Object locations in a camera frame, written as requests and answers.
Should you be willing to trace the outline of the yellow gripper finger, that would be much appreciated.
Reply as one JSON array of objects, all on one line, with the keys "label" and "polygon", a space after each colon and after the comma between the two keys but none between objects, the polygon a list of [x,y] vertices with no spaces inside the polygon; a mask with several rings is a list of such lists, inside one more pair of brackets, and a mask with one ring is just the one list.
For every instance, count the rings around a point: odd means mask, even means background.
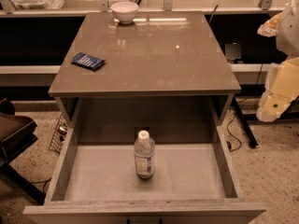
[{"label": "yellow gripper finger", "polygon": [[277,15],[273,16],[270,20],[266,21],[259,27],[259,29],[257,30],[257,34],[266,37],[276,36],[280,17],[281,13],[278,13]]}]

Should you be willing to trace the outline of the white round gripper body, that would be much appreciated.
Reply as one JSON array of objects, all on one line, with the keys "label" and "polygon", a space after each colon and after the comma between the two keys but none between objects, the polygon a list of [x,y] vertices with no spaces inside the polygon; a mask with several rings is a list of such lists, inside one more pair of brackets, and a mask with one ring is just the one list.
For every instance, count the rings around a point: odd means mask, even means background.
[{"label": "white round gripper body", "polygon": [[265,80],[265,91],[256,112],[258,120],[272,122],[299,96],[299,58],[282,64],[272,63]]}]

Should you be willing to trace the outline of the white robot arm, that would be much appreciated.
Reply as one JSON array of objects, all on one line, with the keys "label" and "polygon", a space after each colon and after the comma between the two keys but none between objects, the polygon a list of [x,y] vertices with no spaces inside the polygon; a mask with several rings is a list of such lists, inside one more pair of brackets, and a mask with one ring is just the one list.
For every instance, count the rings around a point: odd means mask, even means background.
[{"label": "white robot arm", "polygon": [[258,34],[274,36],[277,49],[287,55],[282,63],[271,64],[256,113],[258,120],[272,122],[299,96],[299,0],[291,0],[281,13],[259,27]]}]

